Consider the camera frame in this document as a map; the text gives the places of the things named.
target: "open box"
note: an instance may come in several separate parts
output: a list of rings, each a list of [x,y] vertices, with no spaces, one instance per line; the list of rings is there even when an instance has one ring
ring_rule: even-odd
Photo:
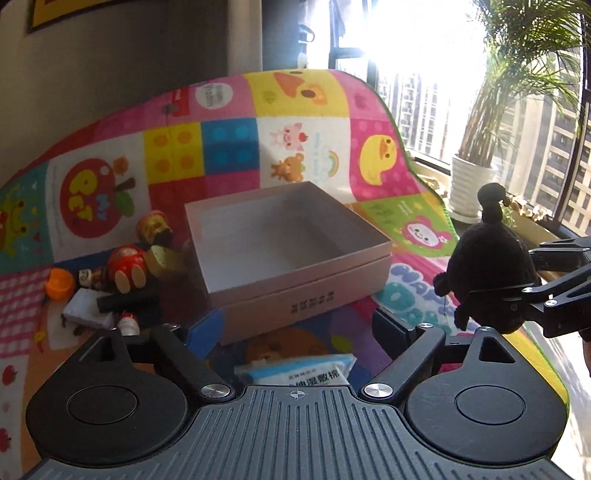
[[[312,183],[185,205],[222,345],[366,297],[388,278],[391,240]]]

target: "blue square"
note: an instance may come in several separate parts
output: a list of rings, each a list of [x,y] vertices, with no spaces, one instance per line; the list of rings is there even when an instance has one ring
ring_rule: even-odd
[[[259,169],[256,119],[202,122],[201,137],[206,175]]]
[[[0,275],[53,263],[47,227],[47,163],[0,189]]]

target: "cartoon pig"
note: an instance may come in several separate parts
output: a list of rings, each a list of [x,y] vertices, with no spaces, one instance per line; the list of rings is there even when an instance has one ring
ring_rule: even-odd
[[[284,127],[283,130],[279,130],[271,134],[273,136],[273,144],[285,147],[287,150],[304,151],[302,143],[308,140],[306,135],[301,130],[301,123],[298,122],[293,125]]]

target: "plush toy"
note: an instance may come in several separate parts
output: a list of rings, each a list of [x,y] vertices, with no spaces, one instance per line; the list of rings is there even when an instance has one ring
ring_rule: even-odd
[[[525,320],[519,310],[501,304],[498,309],[491,309],[488,303],[468,309],[467,296],[473,290],[538,284],[538,276],[524,243],[502,223],[500,202],[508,204],[505,189],[498,183],[488,183],[478,191],[478,201],[482,205],[482,222],[462,235],[449,259],[447,272],[435,276],[433,287],[438,296],[453,292],[460,302],[454,314],[459,329],[466,330],[472,317],[482,326],[511,333]]]

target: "children's play mat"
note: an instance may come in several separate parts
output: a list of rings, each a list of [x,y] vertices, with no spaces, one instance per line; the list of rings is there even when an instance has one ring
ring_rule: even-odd
[[[358,359],[349,375],[357,389],[391,361],[372,337],[377,305],[411,325],[457,333],[455,299],[437,297],[432,286],[457,235],[441,198],[409,165],[386,106],[367,84],[342,72],[286,70],[166,93],[77,131],[21,170],[0,189],[0,478],[15,480],[39,461],[25,407],[90,335],[62,322],[63,303],[45,301],[50,268],[104,265],[114,248],[138,242],[136,224],[153,209],[165,213],[180,247],[188,238],[185,203],[311,181],[394,242],[381,292],[216,347],[209,362],[225,378],[256,359],[350,352]],[[191,320],[183,307],[190,295],[188,285],[163,291],[163,322]],[[314,305],[298,308],[313,313]],[[566,403],[558,376],[526,334],[508,338]]]

